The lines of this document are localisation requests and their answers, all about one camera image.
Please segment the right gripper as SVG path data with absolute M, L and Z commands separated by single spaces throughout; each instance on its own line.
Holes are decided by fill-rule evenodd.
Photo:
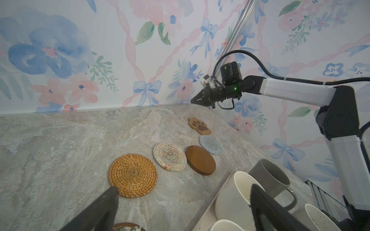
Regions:
M 215 103 L 222 102 L 227 99 L 240 99 L 241 92 L 237 84 L 229 86 L 220 86 L 211 88 L 207 83 L 205 88 L 194 96 L 190 102 L 195 105 L 211 106 L 215 108 Z

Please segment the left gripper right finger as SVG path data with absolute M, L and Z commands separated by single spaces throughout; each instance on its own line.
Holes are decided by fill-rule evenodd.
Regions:
M 250 204 L 255 228 L 258 231 L 308 230 L 257 184 L 251 187 Z

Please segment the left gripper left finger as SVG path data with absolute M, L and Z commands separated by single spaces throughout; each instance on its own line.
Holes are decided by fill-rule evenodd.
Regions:
M 61 230 L 111 231 L 118 205 L 119 190 L 115 186 L 111 186 Z

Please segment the grey mug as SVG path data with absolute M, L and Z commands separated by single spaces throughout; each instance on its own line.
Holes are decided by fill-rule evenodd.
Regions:
M 289 188 L 291 185 L 290 179 L 276 164 L 262 158 L 253 166 L 248 174 L 256 179 L 264 188 L 265 192 L 272 198 L 275 198 L 284 190 L 288 191 L 293 196 L 293 201 L 284 207 L 286 210 L 291 210 L 297 205 L 298 198 L 294 191 Z

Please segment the cork paw coaster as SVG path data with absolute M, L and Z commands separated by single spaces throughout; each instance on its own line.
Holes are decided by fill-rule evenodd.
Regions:
M 188 118 L 188 125 L 200 135 L 210 135 L 212 133 L 207 124 L 196 117 Z

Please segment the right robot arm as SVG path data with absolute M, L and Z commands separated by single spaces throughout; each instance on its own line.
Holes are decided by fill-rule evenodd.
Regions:
M 215 88 L 206 83 L 191 103 L 215 108 L 216 102 L 239 99 L 243 92 L 320 107 L 316 123 L 339 174 L 347 210 L 355 226 L 366 230 L 370 226 L 370 158 L 362 141 L 354 89 L 338 82 L 310 84 L 248 76 Z

